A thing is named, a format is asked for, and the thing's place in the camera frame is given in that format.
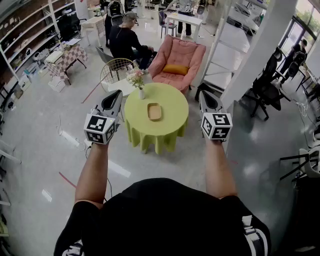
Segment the round green-clothed table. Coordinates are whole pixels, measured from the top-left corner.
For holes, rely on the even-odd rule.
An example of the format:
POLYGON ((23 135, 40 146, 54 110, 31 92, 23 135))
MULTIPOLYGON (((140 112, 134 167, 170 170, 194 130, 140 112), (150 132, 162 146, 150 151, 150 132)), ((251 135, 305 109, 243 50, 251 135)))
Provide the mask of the round green-clothed table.
POLYGON ((140 146, 146 151, 154 145, 159 155, 163 149, 174 152, 176 140, 183 137, 189 116, 186 97, 175 87, 164 83, 148 83, 143 88, 144 99, 140 90, 135 89, 126 99, 124 105, 124 122, 128 140, 133 147, 140 146), (152 121, 148 117, 148 105, 159 104, 161 119, 152 121))

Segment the white storage box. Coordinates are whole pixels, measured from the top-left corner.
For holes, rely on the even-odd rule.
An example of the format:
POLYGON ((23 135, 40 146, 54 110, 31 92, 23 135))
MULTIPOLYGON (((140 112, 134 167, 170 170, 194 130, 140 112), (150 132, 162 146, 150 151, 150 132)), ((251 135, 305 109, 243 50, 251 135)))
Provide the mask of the white storage box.
POLYGON ((59 76, 54 76, 49 82, 48 85, 55 92, 60 93, 64 87, 66 86, 64 80, 62 80, 59 76))

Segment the black metal frame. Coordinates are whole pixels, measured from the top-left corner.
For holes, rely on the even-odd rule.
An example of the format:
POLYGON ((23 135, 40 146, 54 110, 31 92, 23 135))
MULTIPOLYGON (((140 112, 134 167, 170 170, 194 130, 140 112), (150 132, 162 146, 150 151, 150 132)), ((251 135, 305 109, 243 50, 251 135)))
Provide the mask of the black metal frame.
POLYGON ((286 161, 286 160, 303 160, 302 163, 300 163, 299 161, 293 162, 293 164, 298 165, 297 167, 295 167, 293 170, 289 171, 288 173, 286 173, 285 175, 281 176, 279 178, 279 180, 283 180, 285 178, 287 178, 288 176, 292 175, 294 172, 300 170, 302 167, 306 166, 308 163, 315 163, 314 167, 317 166, 319 164, 319 160, 316 158, 311 158, 309 153, 304 153, 304 154, 299 154, 299 155, 293 155, 293 156, 287 156, 287 157, 281 157, 279 159, 279 161, 286 161))

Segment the white square column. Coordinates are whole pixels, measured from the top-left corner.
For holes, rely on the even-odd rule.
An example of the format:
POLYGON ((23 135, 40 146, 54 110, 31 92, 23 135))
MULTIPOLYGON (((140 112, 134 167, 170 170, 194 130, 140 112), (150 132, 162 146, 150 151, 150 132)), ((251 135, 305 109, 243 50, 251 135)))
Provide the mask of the white square column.
POLYGON ((267 64, 284 35, 298 0, 270 0, 250 47, 220 99, 226 109, 239 101, 267 64))

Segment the white table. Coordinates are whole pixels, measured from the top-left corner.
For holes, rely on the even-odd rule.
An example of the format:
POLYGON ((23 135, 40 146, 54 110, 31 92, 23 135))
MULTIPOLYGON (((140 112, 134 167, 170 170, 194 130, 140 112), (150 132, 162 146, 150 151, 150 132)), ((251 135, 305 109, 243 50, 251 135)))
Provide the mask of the white table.
POLYGON ((196 43, 198 40, 198 36, 199 36, 199 31, 200 31, 200 27, 202 24, 202 20, 199 18, 195 18, 193 16, 188 16, 188 15, 184 15, 184 14, 180 14, 180 13, 171 13, 170 15, 168 15, 166 17, 166 22, 167 25, 169 25, 170 21, 177 21, 177 22, 182 22, 182 23, 186 23, 189 24, 191 26, 195 26, 195 31, 194 31, 194 35, 192 36, 192 40, 196 43))

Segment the person's black shirt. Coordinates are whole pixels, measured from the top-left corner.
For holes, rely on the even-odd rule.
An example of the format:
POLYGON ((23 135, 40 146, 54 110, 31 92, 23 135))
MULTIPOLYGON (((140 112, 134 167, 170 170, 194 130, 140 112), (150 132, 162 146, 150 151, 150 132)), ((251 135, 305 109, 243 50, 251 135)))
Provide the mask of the person's black shirt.
POLYGON ((136 182, 101 209, 72 209, 54 256, 270 256, 267 226, 237 196, 213 197, 169 178, 136 182))

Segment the white plastic chair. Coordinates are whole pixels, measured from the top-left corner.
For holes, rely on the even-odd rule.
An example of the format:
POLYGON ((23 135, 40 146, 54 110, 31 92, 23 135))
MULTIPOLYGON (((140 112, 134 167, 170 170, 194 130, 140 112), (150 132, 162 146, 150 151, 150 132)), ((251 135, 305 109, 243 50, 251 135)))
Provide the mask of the white plastic chair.
POLYGON ((307 162, 300 168, 302 177, 307 176, 312 179, 320 179, 320 144, 313 148, 299 149, 299 155, 307 155, 307 162))

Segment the black box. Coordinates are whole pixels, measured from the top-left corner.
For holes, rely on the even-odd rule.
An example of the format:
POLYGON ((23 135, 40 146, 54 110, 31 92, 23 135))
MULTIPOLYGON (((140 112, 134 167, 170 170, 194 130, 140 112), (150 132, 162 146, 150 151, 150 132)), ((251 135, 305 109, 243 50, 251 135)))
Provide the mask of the black box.
POLYGON ((194 97, 195 101, 199 101, 199 96, 200 96, 200 92, 201 91, 205 91, 207 93, 211 93, 215 96, 217 96, 218 98, 220 97, 220 95, 218 94, 218 91, 214 90, 212 87, 210 87, 209 85, 207 85, 206 83, 201 83, 198 87, 197 87, 197 91, 194 97))

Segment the dark purple chair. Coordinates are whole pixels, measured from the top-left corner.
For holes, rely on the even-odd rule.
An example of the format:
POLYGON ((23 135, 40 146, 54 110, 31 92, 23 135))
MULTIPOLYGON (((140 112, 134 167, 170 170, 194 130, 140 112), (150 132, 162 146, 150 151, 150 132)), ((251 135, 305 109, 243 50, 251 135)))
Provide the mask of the dark purple chair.
POLYGON ((172 36, 177 34, 177 24, 169 22, 167 25, 166 18, 167 18, 167 14, 164 11, 161 10, 158 12, 158 21, 159 21, 159 25, 161 27, 160 38, 162 38, 163 34, 169 30, 171 30, 172 36))

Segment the red floor tape strip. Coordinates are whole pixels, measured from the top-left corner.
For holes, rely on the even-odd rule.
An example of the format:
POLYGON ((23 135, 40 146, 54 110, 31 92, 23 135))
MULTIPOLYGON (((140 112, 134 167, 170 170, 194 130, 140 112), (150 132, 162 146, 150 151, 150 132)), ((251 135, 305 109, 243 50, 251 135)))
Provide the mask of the red floor tape strip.
POLYGON ((74 187, 75 189, 77 188, 77 186, 75 184, 73 184, 66 176, 64 176, 60 171, 58 172, 59 175, 68 183, 70 184, 72 187, 74 187))
POLYGON ((81 104, 85 103, 87 99, 92 95, 92 93, 96 90, 96 88, 100 85, 100 82, 90 91, 90 93, 83 99, 81 104))

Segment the white seat cushion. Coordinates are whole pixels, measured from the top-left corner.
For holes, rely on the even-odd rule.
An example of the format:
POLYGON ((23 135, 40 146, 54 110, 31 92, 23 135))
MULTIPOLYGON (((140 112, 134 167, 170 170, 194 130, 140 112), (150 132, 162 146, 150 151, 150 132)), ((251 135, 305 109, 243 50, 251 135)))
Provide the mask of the white seat cushion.
POLYGON ((111 83, 107 87, 107 91, 116 91, 116 90, 121 90, 123 97, 129 96, 136 88, 127 81, 127 79, 122 79, 117 82, 111 83))

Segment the person's right forearm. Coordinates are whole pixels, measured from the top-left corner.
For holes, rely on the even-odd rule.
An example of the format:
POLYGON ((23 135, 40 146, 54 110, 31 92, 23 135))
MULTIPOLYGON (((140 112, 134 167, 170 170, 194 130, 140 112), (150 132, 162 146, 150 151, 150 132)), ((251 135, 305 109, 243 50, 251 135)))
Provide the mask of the person's right forearm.
POLYGON ((215 198, 236 196, 236 184, 223 145, 218 140, 205 139, 206 193, 215 198))

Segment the black office chair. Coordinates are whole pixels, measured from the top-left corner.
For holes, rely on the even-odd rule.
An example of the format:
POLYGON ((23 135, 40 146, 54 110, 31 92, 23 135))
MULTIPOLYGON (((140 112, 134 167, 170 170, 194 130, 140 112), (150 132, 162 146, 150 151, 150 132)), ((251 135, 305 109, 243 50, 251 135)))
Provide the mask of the black office chair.
POLYGON ((57 26, 60 32, 60 39, 62 41, 69 41, 75 35, 78 38, 81 37, 81 21, 86 21, 86 18, 79 19, 77 14, 72 15, 64 14, 62 15, 57 22, 57 26))
POLYGON ((276 110, 280 111, 281 99, 286 99, 288 102, 291 101, 289 96, 280 88, 277 87, 273 81, 276 79, 274 73, 281 75, 277 72, 278 62, 282 60, 282 51, 277 46, 269 58, 268 62, 262 69, 261 73, 252 83, 252 88, 248 90, 247 94, 244 94, 245 97, 255 101, 255 107, 252 111, 250 117, 253 118, 256 114, 258 107, 260 107, 264 114, 264 121, 269 119, 269 115, 266 110, 266 106, 272 106, 276 110))

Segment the checkered cloth table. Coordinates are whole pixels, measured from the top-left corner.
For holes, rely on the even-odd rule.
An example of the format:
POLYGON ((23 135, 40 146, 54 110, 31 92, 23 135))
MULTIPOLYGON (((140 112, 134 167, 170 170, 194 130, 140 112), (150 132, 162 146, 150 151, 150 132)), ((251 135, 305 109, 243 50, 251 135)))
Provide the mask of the checkered cloth table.
POLYGON ((45 60, 44 63, 48 68, 48 73, 51 78, 59 78, 71 85, 71 81, 68 76, 68 69, 76 62, 82 64, 86 69, 87 66, 85 65, 85 62, 87 59, 88 55, 86 51, 79 44, 76 44, 69 50, 62 52, 62 55, 55 62, 45 60))

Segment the grey chair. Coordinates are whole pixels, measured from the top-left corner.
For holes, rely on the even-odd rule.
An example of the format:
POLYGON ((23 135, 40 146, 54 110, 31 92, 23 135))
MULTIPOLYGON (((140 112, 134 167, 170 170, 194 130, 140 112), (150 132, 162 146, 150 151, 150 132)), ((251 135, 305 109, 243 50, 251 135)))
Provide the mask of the grey chair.
POLYGON ((96 50, 97 50, 97 52, 98 52, 101 60, 102 60, 105 64, 108 63, 108 62, 110 62, 110 61, 112 61, 112 60, 114 59, 112 56, 106 54, 106 53, 104 52, 104 49, 103 49, 102 47, 96 46, 95 48, 96 48, 96 50))

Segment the black standing device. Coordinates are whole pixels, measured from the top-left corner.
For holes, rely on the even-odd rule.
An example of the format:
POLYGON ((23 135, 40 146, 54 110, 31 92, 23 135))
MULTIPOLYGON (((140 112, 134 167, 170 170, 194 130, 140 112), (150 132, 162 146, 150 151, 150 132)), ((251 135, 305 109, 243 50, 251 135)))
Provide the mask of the black standing device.
POLYGON ((106 38, 106 43, 105 46, 107 48, 110 47, 109 45, 109 35, 110 31, 112 28, 112 17, 121 15, 123 16, 124 11, 123 11, 123 5, 121 3, 121 0, 112 0, 107 4, 107 9, 106 9, 106 17, 104 21, 104 26, 105 26, 105 38, 106 38))

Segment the beige table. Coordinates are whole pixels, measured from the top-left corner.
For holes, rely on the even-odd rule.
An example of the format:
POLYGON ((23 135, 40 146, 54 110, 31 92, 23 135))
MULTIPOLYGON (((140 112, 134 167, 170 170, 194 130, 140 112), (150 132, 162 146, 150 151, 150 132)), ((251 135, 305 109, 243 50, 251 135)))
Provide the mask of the beige table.
POLYGON ((82 38, 86 38, 88 44, 90 45, 90 40, 88 37, 88 32, 95 32, 97 43, 99 47, 102 47, 100 35, 105 34, 105 20, 103 16, 94 16, 88 20, 85 20, 81 24, 80 35, 82 38))

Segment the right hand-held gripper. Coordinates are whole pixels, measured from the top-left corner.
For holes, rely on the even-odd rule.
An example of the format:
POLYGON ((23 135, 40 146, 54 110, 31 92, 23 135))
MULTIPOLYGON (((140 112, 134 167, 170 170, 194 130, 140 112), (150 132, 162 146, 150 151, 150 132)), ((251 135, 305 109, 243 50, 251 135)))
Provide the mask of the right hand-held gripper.
POLYGON ((226 142, 228 134, 230 133, 233 123, 230 113, 227 113, 222 105, 221 100, 210 92, 199 92, 199 105, 201 107, 218 107, 217 110, 213 108, 200 109, 201 114, 201 134, 212 141, 226 142))

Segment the pink flower bouquet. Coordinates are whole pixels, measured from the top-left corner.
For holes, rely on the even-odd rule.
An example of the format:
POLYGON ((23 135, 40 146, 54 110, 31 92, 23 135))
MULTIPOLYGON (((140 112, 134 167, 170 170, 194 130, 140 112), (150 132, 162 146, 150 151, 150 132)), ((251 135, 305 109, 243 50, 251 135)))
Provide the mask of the pink flower bouquet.
POLYGON ((144 72, 141 69, 133 69, 131 73, 126 76, 126 80, 135 88, 140 90, 143 89, 144 80, 143 80, 144 72))

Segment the mustard yellow cushion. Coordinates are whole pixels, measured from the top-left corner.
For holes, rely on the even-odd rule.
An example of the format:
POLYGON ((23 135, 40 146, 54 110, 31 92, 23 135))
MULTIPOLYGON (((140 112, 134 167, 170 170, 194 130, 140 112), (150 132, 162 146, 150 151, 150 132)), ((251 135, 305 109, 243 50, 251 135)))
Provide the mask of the mustard yellow cushion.
POLYGON ((189 71, 189 67, 177 64, 166 64, 162 71, 164 73, 185 76, 189 71))

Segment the person's left forearm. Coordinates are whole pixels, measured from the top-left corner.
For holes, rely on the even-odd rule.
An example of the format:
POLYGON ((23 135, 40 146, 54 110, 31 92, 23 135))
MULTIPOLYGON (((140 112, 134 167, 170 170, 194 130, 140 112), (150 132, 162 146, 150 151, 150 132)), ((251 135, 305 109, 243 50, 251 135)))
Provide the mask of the person's left forearm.
POLYGON ((108 144, 93 144, 75 190, 75 202, 88 202, 101 209, 107 189, 108 144))

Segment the white wall shelf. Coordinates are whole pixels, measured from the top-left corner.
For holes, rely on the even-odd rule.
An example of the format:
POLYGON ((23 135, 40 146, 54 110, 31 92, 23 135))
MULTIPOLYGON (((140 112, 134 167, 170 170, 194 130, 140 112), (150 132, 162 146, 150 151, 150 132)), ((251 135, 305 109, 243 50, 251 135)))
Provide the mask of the white wall shelf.
POLYGON ((0 8, 0 55, 18 79, 21 67, 48 42, 60 35, 62 12, 75 7, 75 0, 12 0, 0 8))

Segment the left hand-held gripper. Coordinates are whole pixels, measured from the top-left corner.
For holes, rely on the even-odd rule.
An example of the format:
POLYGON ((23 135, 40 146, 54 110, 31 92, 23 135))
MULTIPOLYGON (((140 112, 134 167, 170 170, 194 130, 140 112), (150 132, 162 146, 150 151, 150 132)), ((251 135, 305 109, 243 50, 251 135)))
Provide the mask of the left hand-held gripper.
POLYGON ((86 115, 83 129, 89 142, 101 145, 107 145, 110 142, 120 125, 118 114, 122 99, 123 92, 121 90, 109 91, 101 101, 103 111, 93 108, 91 113, 86 115))

